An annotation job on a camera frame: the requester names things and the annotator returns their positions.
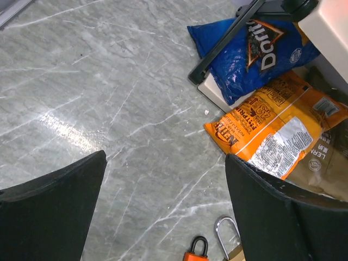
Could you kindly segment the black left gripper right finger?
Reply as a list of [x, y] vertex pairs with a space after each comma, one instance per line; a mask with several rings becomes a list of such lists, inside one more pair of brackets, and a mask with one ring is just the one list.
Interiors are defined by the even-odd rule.
[[228, 154], [226, 179], [246, 260], [347, 260], [347, 202]]

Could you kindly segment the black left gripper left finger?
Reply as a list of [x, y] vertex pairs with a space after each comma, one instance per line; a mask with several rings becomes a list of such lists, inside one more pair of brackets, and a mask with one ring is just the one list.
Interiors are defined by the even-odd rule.
[[106, 154], [1, 190], [1, 260], [80, 260]]

